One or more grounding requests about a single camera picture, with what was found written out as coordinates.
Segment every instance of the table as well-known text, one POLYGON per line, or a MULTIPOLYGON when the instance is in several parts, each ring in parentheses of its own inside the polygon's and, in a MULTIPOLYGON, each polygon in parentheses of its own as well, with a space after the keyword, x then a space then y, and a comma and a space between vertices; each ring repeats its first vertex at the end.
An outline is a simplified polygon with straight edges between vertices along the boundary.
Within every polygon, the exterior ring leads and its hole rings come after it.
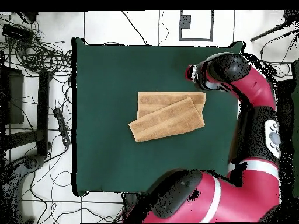
POLYGON ((187 134, 136 143, 128 124, 137 118, 137 92, 196 91, 184 79, 186 67, 216 53, 239 53, 242 45, 87 45, 73 39, 75 190, 140 193, 178 167, 226 175, 238 108, 230 94, 206 92, 206 126, 187 134))

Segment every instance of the metal rod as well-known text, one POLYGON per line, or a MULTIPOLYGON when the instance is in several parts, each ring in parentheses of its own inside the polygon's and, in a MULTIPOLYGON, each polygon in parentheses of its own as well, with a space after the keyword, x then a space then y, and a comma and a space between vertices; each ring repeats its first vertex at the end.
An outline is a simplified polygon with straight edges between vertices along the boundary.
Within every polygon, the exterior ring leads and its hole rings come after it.
POLYGON ((255 41, 255 40, 258 40, 258 39, 260 39, 260 38, 262 38, 262 37, 264 37, 264 36, 267 36, 267 35, 270 34, 270 33, 274 33, 274 32, 276 32, 276 31, 278 31, 278 30, 280 30, 280 29, 282 29, 282 28, 284 28, 284 27, 289 26, 289 25, 290 25, 289 23, 284 22, 283 24, 281 24, 281 25, 279 25, 279 26, 277 26, 277 27, 274 27, 274 28, 270 29, 269 31, 266 31, 266 32, 264 32, 264 33, 262 33, 262 34, 260 34, 260 35, 258 35, 258 36, 256 36, 256 37, 250 39, 250 41, 253 42, 253 41, 255 41))

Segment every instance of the folded towel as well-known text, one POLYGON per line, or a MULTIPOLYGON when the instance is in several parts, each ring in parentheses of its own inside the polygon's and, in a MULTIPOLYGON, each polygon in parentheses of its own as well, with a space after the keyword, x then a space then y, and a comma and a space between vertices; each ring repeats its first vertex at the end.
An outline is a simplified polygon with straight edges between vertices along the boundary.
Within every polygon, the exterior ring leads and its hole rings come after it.
POLYGON ((137 118, 143 117, 188 97, 191 97, 204 124, 202 112, 206 102, 206 94, 201 92, 139 92, 137 118))
POLYGON ((203 118, 191 97, 139 117, 129 124, 136 142, 184 134, 203 126, 203 118))

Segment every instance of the white stripe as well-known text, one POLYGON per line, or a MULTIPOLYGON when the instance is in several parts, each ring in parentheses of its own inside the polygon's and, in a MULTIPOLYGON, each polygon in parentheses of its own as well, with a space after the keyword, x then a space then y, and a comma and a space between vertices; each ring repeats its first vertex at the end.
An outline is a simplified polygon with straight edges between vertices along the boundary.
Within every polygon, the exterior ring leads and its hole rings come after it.
POLYGON ((210 209, 208 209, 206 216, 200 221, 200 223, 210 222, 214 217, 219 206, 220 196, 221 196, 220 182, 215 177, 213 177, 213 179, 215 181, 215 192, 214 192, 213 200, 210 209))
MULTIPOLYGON (((265 172, 268 174, 273 175, 275 178, 278 178, 278 169, 274 167, 272 164, 268 162, 263 162, 261 160, 245 160, 241 162, 240 164, 247 162, 247 170, 254 170, 254 171, 260 171, 265 172)), ((228 165, 228 172, 231 172, 235 169, 235 165, 230 163, 228 165)))

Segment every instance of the power strip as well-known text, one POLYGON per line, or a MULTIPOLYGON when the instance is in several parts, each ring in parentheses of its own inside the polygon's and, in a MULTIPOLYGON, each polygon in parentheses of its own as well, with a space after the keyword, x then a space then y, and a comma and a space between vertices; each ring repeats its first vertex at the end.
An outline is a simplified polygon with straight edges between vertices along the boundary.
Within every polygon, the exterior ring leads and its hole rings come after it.
POLYGON ((55 108, 55 109, 53 110, 53 113, 54 113, 54 117, 57 118, 57 120, 58 120, 59 134, 60 134, 61 137, 62 137, 63 145, 64 145, 65 147, 69 147, 70 144, 71 144, 71 140, 70 140, 69 135, 68 135, 67 126, 66 126, 66 124, 65 124, 65 121, 64 121, 64 117, 63 117, 63 115, 62 115, 62 112, 60 111, 60 109, 55 108))

